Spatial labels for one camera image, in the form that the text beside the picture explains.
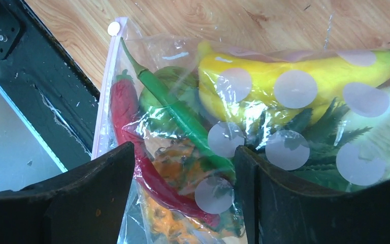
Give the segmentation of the orange toy pineapple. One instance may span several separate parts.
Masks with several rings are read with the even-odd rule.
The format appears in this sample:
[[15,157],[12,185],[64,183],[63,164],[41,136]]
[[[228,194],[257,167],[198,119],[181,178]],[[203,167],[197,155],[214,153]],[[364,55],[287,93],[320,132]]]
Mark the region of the orange toy pineapple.
[[[178,194],[194,199],[196,186],[209,176],[220,176],[208,159],[181,132],[164,108],[157,101],[143,102],[146,113],[144,127],[152,136],[171,140],[167,148],[159,148],[153,165],[160,176]],[[308,161],[294,170],[294,174],[341,189],[348,186],[339,174],[335,156],[340,146],[356,141],[371,131],[371,126],[352,126],[350,109],[341,102],[333,101],[322,107],[321,117],[310,125],[315,117],[314,109],[304,109],[294,114],[284,129],[299,133],[310,148]],[[183,217],[154,203],[152,197],[145,197],[144,209],[149,219],[150,230],[157,240],[170,243],[242,243],[245,240],[245,226],[241,206],[237,201],[220,214],[218,226],[212,227],[201,220]]]

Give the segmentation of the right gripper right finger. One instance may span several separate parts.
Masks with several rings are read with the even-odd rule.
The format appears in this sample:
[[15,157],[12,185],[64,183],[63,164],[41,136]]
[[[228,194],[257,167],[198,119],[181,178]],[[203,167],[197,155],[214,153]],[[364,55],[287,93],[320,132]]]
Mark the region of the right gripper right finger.
[[249,243],[390,243],[390,180],[345,193],[235,151],[236,194]]

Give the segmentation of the red chili pepper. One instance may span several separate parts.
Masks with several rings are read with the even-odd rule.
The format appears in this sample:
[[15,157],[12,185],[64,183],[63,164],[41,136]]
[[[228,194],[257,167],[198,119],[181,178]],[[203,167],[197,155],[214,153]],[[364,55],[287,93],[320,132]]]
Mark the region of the red chili pepper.
[[160,176],[154,167],[143,137],[136,132],[140,117],[138,96],[134,81],[128,70],[124,69],[115,76],[116,82],[110,90],[111,121],[117,140],[121,145],[126,142],[134,144],[135,180],[147,191],[160,206],[181,214],[203,220],[212,227],[218,226],[220,216],[201,210],[196,202],[188,197],[179,195]]

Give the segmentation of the green chili pepper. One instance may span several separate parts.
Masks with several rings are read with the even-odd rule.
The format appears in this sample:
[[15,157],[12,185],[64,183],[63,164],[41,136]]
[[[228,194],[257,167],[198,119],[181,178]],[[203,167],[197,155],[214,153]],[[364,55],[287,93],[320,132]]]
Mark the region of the green chili pepper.
[[235,168],[228,158],[216,155],[208,145],[208,132],[198,119],[191,116],[189,109],[175,95],[168,94],[167,86],[146,67],[140,65],[129,52],[123,38],[120,39],[124,53],[134,68],[137,78],[155,96],[173,117],[176,125],[188,134],[193,144],[207,156],[210,162],[217,168],[224,170],[229,178],[235,178]]

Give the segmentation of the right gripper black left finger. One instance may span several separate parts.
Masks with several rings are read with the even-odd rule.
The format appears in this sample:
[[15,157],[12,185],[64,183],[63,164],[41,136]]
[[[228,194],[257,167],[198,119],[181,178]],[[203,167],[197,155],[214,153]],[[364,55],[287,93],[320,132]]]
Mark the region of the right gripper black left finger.
[[135,167],[126,142],[19,191],[0,192],[0,243],[117,243]]

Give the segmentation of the clear zip top bag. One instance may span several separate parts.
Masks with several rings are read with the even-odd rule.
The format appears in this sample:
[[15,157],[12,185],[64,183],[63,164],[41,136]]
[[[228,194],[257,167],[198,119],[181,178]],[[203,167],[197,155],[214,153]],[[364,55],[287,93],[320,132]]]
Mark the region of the clear zip top bag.
[[118,243],[390,243],[390,49],[108,34],[92,156],[134,145]]

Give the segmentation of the yellow banana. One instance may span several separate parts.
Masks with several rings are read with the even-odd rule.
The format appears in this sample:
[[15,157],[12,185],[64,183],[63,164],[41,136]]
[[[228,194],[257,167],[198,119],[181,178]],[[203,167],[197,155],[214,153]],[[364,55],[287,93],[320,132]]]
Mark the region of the yellow banana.
[[214,50],[202,41],[198,55],[201,103],[218,120],[241,127],[257,123],[264,111],[275,124],[304,108],[319,119],[322,107],[342,99],[345,89],[377,88],[390,79],[390,50],[295,51],[280,59]]

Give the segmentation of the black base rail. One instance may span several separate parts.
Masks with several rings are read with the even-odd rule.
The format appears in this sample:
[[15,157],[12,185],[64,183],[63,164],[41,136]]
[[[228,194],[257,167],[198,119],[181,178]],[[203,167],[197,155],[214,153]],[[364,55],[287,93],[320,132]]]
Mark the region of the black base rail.
[[26,1],[0,1],[0,86],[66,169],[90,161],[100,93]]

